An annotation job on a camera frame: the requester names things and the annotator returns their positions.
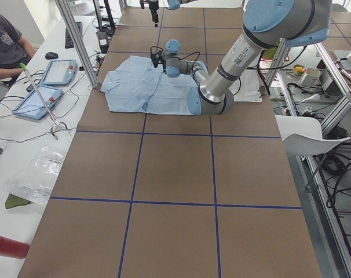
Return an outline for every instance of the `red cylinder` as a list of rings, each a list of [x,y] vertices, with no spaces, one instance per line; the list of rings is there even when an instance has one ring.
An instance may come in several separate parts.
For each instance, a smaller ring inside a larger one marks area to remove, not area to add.
[[[0,256],[23,259],[29,248],[30,245],[27,243],[0,236]]]

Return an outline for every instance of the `table surface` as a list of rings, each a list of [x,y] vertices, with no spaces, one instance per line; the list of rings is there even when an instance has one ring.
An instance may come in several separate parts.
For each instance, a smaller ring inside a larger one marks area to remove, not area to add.
[[[170,38],[215,68],[242,33],[241,9],[159,18],[124,11],[100,82]],[[111,113],[92,90],[19,277],[111,276],[321,276],[269,98],[160,116]]]
[[[86,46],[88,55],[93,55],[100,51],[98,40],[95,35],[95,28],[92,25],[94,17],[92,16],[76,16],[76,21],[83,23],[83,41]],[[56,52],[60,59],[75,59],[78,66],[80,63],[78,54],[75,48],[65,49],[65,24],[61,20],[38,49],[36,55],[32,58],[27,68],[31,74],[38,70],[44,70],[49,62],[45,59],[45,53]],[[78,71],[74,80],[62,90],[66,92],[84,73]],[[7,93],[7,96],[26,96],[26,87],[28,84],[17,83],[13,85]],[[76,106],[70,113],[64,116],[61,120],[64,121],[68,128],[77,126],[79,119],[83,113],[84,107],[88,101],[91,91],[89,80],[83,76],[81,81],[72,90],[79,96]],[[64,115],[76,102],[77,96],[71,92],[63,95],[61,100],[56,104],[53,112],[56,116]],[[19,101],[3,101],[9,108],[13,109]],[[11,115],[12,112],[3,105],[0,105],[0,117]],[[34,136],[38,136],[48,132],[52,126],[52,121],[48,116],[39,121],[31,121],[25,118],[10,116],[0,118],[0,138],[9,140],[22,141]],[[21,242],[31,243],[34,233],[38,227],[45,206],[41,204],[30,204],[24,207],[16,207],[10,210],[5,210],[5,200],[8,196],[7,185],[9,180],[23,171],[34,156],[45,145],[68,150],[70,143],[74,137],[75,130],[62,131],[57,133],[58,141],[52,135],[48,134],[40,138],[26,141],[22,144],[6,142],[0,140],[0,146],[3,148],[3,154],[0,156],[0,235]],[[0,277],[14,278],[17,276],[24,260],[0,257]]]

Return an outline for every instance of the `white container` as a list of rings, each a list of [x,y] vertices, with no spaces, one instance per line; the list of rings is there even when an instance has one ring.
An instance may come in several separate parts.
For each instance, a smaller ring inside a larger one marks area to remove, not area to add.
[[[314,68],[308,68],[299,80],[299,84],[303,87],[311,87],[319,80],[321,72]]]

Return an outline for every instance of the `green tip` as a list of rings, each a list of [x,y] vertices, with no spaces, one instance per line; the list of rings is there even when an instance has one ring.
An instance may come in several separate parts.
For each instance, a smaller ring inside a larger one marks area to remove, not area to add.
[[[20,63],[20,67],[23,69],[23,71],[25,71],[25,70],[26,70],[26,66],[25,66],[25,64],[24,64],[24,63]]]

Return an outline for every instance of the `black keyboard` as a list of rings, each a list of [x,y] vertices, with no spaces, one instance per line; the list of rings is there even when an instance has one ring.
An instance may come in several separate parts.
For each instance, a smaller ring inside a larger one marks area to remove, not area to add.
[[[83,36],[83,24],[81,21],[77,21],[75,22],[76,23],[76,26],[79,30],[79,32],[81,33],[81,36]],[[72,41],[72,38],[69,34],[69,31],[67,31],[67,28],[66,28],[66,32],[65,32],[65,48],[73,48],[74,47],[74,43]]]

